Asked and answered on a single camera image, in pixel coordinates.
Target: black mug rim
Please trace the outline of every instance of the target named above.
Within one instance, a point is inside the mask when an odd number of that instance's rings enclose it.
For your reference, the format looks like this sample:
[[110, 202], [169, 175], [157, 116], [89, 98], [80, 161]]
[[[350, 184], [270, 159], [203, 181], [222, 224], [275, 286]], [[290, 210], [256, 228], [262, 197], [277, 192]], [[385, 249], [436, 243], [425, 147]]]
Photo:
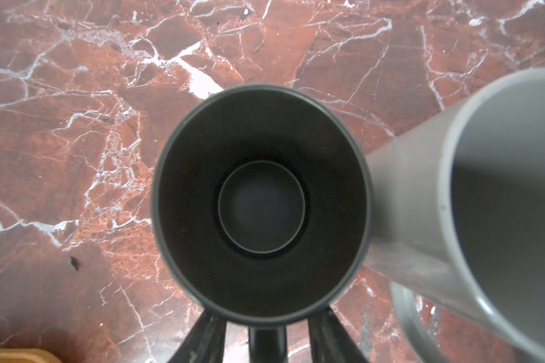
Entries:
[[[246, 91], [276, 91], [276, 92], [282, 92], [291, 96], [294, 96], [296, 98], [301, 99], [304, 102], [307, 102], [309, 105], [317, 108], [319, 111], [321, 111], [329, 120], [331, 120], [334, 125], [341, 131], [341, 134], [347, 139], [349, 145], [351, 146], [351, 149], [356, 155], [357, 161], [359, 163], [360, 169], [362, 171], [363, 179], [364, 179], [364, 186], [365, 186], [365, 195], [366, 195], [366, 214], [365, 214], [365, 228], [362, 236], [362, 241], [360, 243], [359, 250], [357, 251], [357, 254], [355, 256], [354, 261], [349, 266], [349, 270], [345, 273], [343, 278], [339, 281], [339, 283], [331, 289], [329, 293], [327, 293], [323, 298], [319, 299], [315, 303], [309, 305], [308, 307], [304, 309], [300, 309], [298, 311], [291, 312], [289, 314], [285, 314], [282, 316], [248, 316], [244, 314], [239, 314], [237, 312], [234, 312], [230, 309], [226, 309], [224, 307], [219, 306], [214, 301], [211, 301], [206, 296], [204, 296], [202, 293], [200, 293], [183, 275], [183, 273], [178, 268], [177, 264], [174, 261], [174, 258], [171, 256], [168, 248], [166, 240], [162, 234], [161, 228], [159, 226], [159, 184], [161, 179], [161, 174], [163, 172], [163, 165], [165, 165], [167, 156], [169, 154], [169, 151], [172, 149], [172, 146], [176, 139], [178, 138], [178, 135], [180, 132], [186, 127], [188, 123], [190, 123], [201, 111], [203, 111], [207, 106], [213, 104], [214, 102], [218, 102], [220, 99], [225, 98], [229, 95], [232, 95], [234, 93], [238, 92], [246, 92]], [[371, 186], [371, 177], [370, 177], [370, 171], [367, 167], [367, 164], [365, 162], [365, 157], [363, 156], [362, 151], [357, 146], [355, 140], [353, 137], [349, 134], [349, 131], [345, 128], [345, 126], [341, 123], [339, 119], [337, 119], [336, 116], [333, 115], [333, 113], [329, 112], [323, 105], [321, 105], [318, 101], [314, 100], [313, 98], [305, 95], [304, 93], [301, 93], [299, 91], [293, 90], [291, 88], [278, 86], [278, 85], [270, 85], [270, 84], [250, 84], [250, 85], [240, 85], [237, 87], [230, 88], [228, 90], [218, 92], [215, 95], [210, 96], [203, 102], [201, 102], [199, 105], [195, 106], [179, 123], [179, 125], [176, 126], [174, 131], [171, 133], [170, 137], [167, 139], [165, 145], [163, 146], [163, 149], [161, 150], [160, 156], [156, 163], [156, 168], [153, 175], [153, 182], [152, 182], [152, 195], [151, 195], [151, 209], [152, 209], [152, 226], [153, 226], [153, 232], [156, 239], [156, 243], [158, 245], [158, 248], [160, 250], [160, 254], [164, 262], [166, 263], [169, 271], [171, 272], [174, 279], [178, 282], [181, 289], [188, 294], [188, 296], [198, 303], [198, 305], [202, 306], [204, 309], [211, 311], [214, 314], [217, 314], [219, 316], [223, 316], [226, 320], [240, 323], [243, 325], [249, 325], [249, 326], [278, 326], [278, 325], [285, 325], [292, 322], [296, 322], [302, 319], [305, 319], [306, 317], [312, 315], [315, 312], [318, 312], [327, 306], [329, 306], [329, 303], [334, 300], [335, 297], [339, 296], [341, 294], [341, 291], [345, 289], [345, 287], [348, 286], [349, 282], [355, 277], [355, 274], [359, 270], [359, 268], [362, 265], [362, 262], [365, 258], [365, 255], [367, 254], [367, 250], [370, 243], [370, 237], [371, 237], [371, 231], [373, 226], [373, 214], [374, 214], [374, 194], [373, 194], [373, 188]]]

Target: mug rim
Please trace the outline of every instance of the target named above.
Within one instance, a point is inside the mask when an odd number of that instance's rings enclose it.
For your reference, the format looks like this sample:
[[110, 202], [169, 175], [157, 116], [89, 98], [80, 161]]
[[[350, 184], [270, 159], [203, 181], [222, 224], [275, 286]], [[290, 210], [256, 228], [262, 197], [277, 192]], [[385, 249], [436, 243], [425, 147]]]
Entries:
[[442, 147], [442, 153], [439, 159], [440, 173], [438, 175], [438, 189], [436, 194], [438, 219], [441, 221], [442, 235], [444, 240], [450, 242], [448, 244], [448, 252], [453, 265], [457, 269], [458, 278], [462, 280], [470, 294], [474, 297], [480, 310], [494, 327], [500, 330], [505, 337], [509, 338], [515, 345], [537, 357], [545, 359], [545, 346], [541, 345], [510, 323], [488, 298], [474, 277], [462, 249], [460, 248], [460, 241], [458, 240], [458, 233], [454, 224], [451, 198], [451, 177], [454, 157], [456, 156], [460, 137], [472, 116], [482, 105], [499, 92], [506, 90], [510, 86], [530, 80], [545, 80], [545, 68], [517, 71], [501, 77], [476, 91], [459, 106], [454, 120], [448, 128]]
[[[349, 269], [347, 272], [343, 275], [339, 283], [337, 283], [324, 297], [319, 299], [318, 301], [314, 302], [313, 304], [300, 309], [298, 311], [291, 312], [289, 314], [284, 314], [281, 316], [248, 316], [246, 314], [240, 314], [237, 312], [234, 312], [230, 309], [226, 309], [222, 306], [219, 306], [214, 301], [211, 301], [208, 299], [204, 294], [200, 293], [190, 282], [185, 278], [183, 273], [178, 268], [178, 265], [175, 263], [174, 258], [171, 256], [168, 248], [167, 248], [167, 242], [163, 236], [162, 230], [159, 226], [159, 180], [161, 179], [161, 175], [163, 173], [162, 166], [165, 165], [167, 155], [169, 154], [169, 151], [172, 149], [172, 146], [174, 145], [176, 139], [178, 138], [178, 135], [182, 132], [182, 130], [206, 107], [212, 105], [215, 102], [218, 102], [219, 100], [233, 95], [235, 93], [240, 92], [247, 92], [247, 91], [275, 91], [279, 93], [284, 93], [286, 95], [291, 95], [292, 97], [298, 98], [307, 104], [315, 107], [318, 109], [325, 117], [332, 121], [332, 123], [337, 127], [337, 129], [340, 130], [343, 137], [345, 137], [345, 140], [349, 143], [349, 146], [353, 150], [353, 153], [356, 156], [357, 163], [359, 164], [360, 170], [362, 172], [362, 177], [364, 180], [364, 187], [365, 187], [365, 222], [364, 222], [364, 231], [363, 235], [360, 240], [360, 246], [357, 250], [356, 256], [349, 266]], [[218, 92], [215, 95], [211, 95], [206, 100], [201, 102], [200, 104], [196, 105], [177, 125], [174, 129], [174, 131], [171, 133], [169, 138], [167, 139], [166, 143], [164, 144], [160, 156], [157, 160], [156, 166], [155, 166], [155, 172], [153, 175], [153, 182], [152, 182], [152, 189], [151, 189], [151, 214], [152, 214], [152, 226], [154, 231], [154, 236], [156, 240], [156, 244], [160, 250], [160, 255], [164, 262], [166, 263], [170, 273], [172, 274], [173, 278], [178, 282], [181, 289], [198, 305], [202, 306], [204, 309], [207, 309], [213, 313], [216, 313], [220, 316], [225, 317], [226, 320], [232, 321], [235, 323], [240, 323], [243, 325], [249, 325], [249, 326], [277, 326], [277, 325], [285, 325], [292, 322], [296, 322], [302, 319], [305, 319], [306, 317], [312, 315], [313, 313], [320, 311], [327, 306], [329, 306], [329, 303], [334, 300], [334, 298], [338, 297], [342, 290], [345, 289], [350, 283], [350, 281], [355, 277], [357, 271], [362, 265], [363, 259], [365, 258], [365, 255], [367, 254], [367, 249], [370, 244], [370, 237], [371, 237], [371, 231], [373, 227], [373, 216], [374, 216], [374, 194], [373, 194], [373, 188], [371, 185], [371, 177], [370, 177], [370, 171], [367, 167], [367, 164], [365, 162], [365, 157], [359, 148], [357, 146], [355, 140], [347, 130], [347, 128], [341, 123], [341, 121], [333, 115], [333, 113], [329, 112], [323, 105], [320, 104], [320, 102], [316, 101], [310, 96], [305, 95], [304, 93], [301, 93], [297, 90], [287, 88], [284, 86], [279, 85], [271, 85], [266, 83], [257, 83], [257, 84], [250, 84], [250, 85], [240, 85], [237, 87], [230, 88], [228, 90], [224, 90], [221, 92]]]

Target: small debris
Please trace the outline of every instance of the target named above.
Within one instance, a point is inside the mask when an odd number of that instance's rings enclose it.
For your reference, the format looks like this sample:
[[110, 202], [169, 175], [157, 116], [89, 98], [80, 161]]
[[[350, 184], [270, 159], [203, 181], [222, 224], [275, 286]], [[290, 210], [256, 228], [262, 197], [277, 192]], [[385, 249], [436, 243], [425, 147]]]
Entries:
[[81, 265], [79, 263], [79, 260], [75, 257], [71, 256], [68, 258], [68, 265], [71, 266], [71, 268], [75, 271], [79, 271], [79, 266]]

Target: red marble countertop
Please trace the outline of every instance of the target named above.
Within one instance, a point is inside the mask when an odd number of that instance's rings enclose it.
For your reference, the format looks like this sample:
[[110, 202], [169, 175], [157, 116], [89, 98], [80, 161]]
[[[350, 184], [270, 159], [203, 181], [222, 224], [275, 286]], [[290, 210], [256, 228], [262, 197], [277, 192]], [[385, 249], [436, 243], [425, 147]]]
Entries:
[[[246, 82], [323, 102], [365, 153], [486, 83], [545, 66], [545, 0], [0, 0], [0, 347], [64, 363], [162, 363], [201, 313], [156, 248], [149, 189], [167, 136]], [[70, 258], [78, 263], [71, 266]], [[417, 298], [453, 362], [513, 349]], [[416, 362], [385, 278], [333, 305], [372, 362]], [[306, 322], [289, 361], [309, 362]], [[247, 362], [229, 324], [226, 362]]]

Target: yellow object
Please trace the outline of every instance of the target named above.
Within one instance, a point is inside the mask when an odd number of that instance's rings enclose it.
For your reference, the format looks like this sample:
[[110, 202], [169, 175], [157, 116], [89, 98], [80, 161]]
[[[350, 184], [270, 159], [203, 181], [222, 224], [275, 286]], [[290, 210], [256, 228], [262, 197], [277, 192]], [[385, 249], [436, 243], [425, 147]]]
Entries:
[[0, 363], [62, 363], [41, 349], [0, 349]]

